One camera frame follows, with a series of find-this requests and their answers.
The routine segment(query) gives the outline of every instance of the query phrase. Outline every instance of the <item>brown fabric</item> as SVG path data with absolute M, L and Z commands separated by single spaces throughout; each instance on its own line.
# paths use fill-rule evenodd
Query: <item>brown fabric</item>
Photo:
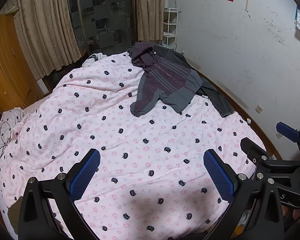
M 23 54 L 36 79 L 80 57 L 67 0 L 8 0 L 0 13 L 14 6 L 14 23 Z
M 138 40 L 163 38 L 164 0 L 137 0 Z
M 8 218 L 16 234 L 18 234 L 21 203 L 22 203 L 22 197 L 19 197 L 18 200 L 11 207 L 8 208 Z

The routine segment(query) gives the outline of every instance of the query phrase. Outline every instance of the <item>jacket sleeve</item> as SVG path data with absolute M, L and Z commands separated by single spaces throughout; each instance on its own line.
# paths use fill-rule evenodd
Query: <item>jacket sleeve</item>
M 148 79 L 144 73 L 138 86 L 137 101 L 130 105 L 130 111 L 136 117 L 150 112 L 163 92 L 147 82 Z

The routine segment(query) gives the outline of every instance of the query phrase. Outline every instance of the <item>wooden wardrobe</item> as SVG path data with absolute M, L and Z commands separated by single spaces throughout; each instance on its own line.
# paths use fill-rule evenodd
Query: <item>wooden wardrobe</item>
M 0 112 L 24 109 L 44 97 L 22 53 L 13 15 L 0 15 Z

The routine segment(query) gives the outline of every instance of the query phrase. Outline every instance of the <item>textured blue pad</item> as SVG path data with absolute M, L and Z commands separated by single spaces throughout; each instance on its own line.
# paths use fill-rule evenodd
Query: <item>textured blue pad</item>
M 283 122 L 277 123 L 277 132 L 281 133 L 284 137 L 288 138 L 290 141 L 296 143 L 300 141 L 299 133 Z
M 232 202 L 234 198 L 234 185 L 209 150 L 207 150 L 203 155 L 203 164 L 206 167 L 221 198 L 228 202 Z
M 100 153 L 95 150 L 70 183 L 69 197 L 72 203 L 82 198 L 99 165 Z

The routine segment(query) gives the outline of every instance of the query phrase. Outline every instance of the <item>electrical outlet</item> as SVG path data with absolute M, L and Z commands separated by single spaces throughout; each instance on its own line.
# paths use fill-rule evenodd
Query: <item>electrical outlet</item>
M 258 114 L 260 114 L 263 111 L 263 109 L 260 105 L 258 105 L 256 111 L 258 112 Z
M 281 133 L 279 133 L 279 132 L 276 133 L 275 135 L 277 136 L 278 139 L 280 139 L 280 138 L 283 136 L 283 135 L 282 135 Z

